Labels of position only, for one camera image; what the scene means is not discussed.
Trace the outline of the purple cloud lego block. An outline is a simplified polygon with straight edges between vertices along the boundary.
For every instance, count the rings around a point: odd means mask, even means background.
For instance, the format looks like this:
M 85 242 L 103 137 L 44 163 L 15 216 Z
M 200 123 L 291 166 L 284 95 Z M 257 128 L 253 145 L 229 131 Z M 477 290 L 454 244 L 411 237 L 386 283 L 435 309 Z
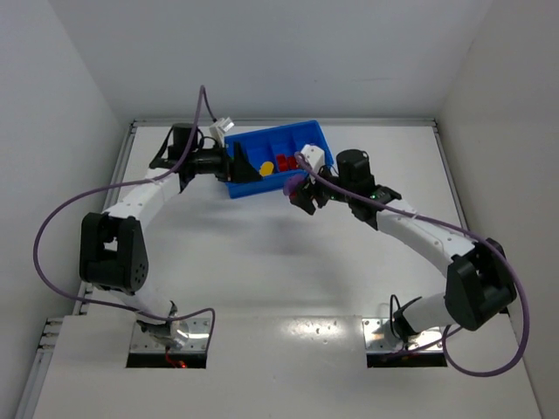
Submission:
M 285 196 L 290 196 L 296 190 L 298 185 L 304 182 L 305 180 L 306 177 L 302 174 L 296 174 L 289 177 L 284 183 L 283 194 Z

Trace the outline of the yellow rounded lego block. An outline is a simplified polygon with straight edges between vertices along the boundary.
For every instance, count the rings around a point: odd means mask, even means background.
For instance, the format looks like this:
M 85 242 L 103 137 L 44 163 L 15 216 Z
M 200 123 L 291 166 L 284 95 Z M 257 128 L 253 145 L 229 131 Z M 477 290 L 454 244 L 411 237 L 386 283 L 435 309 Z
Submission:
M 263 177 L 273 175 L 275 173 L 275 166 L 272 161 L 264 161 L 259 168 L 259 174 Z

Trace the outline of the red scalloped lego block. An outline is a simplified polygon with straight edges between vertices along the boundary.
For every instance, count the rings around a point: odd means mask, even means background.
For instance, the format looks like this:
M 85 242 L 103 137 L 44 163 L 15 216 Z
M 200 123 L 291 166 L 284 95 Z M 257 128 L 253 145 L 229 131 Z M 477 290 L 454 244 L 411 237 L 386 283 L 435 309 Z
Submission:
M 276 155 L 276 168 L 279 172 L 288 171 L 289 163 L 285 155 Z

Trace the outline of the red rectangular lego brick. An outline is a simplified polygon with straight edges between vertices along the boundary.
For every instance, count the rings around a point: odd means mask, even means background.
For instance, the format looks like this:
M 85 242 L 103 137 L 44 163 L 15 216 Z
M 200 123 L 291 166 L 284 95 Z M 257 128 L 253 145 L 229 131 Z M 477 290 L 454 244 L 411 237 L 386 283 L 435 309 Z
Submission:
M 287 157 L 287 162 L 290 170 L 296 170 L 300 168 L 297 159 L 293 155 Z

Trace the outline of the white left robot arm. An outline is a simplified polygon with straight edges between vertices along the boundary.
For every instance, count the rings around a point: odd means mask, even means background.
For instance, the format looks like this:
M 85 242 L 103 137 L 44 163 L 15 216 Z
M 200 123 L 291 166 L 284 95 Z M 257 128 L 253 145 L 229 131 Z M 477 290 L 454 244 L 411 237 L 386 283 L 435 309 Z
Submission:
M 79 276 L 116 297 L 136 317 L 141 331 L 166 348 L 179 349 L 189 338 L 176 304 L 148 281 L 148 253 L 143 231 L 174 196 L 197 175 L 214 175 L 220 182 L 261 180 L 239 144 L 227 148 L 229 118 L 210 126 L 211 148 L 194 125 L 177 123 L 168 131 L 148 165 L 145 183 L 133 187 L 115 205 L 87 214 L 81 223 Z

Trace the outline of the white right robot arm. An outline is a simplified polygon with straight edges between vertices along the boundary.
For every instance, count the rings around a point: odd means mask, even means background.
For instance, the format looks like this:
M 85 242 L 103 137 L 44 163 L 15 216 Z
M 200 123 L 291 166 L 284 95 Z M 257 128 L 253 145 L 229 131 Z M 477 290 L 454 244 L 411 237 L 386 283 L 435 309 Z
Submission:
M 405 244 L 445 278 L 443 292 L 417 297 L 391 314 L 397 339 L 406 342 L 437 326 L 476 331 L 516 300 L 499 243 L 428 222 L 398 192 L 376 183 L 362 150 L 340 152 L 335 173 L 317 146 L 306 145 L 294 158 L 306 174 L 286 183 L 292 205 L 313 215 L 330 201 L 346 203 L 356 219 Z

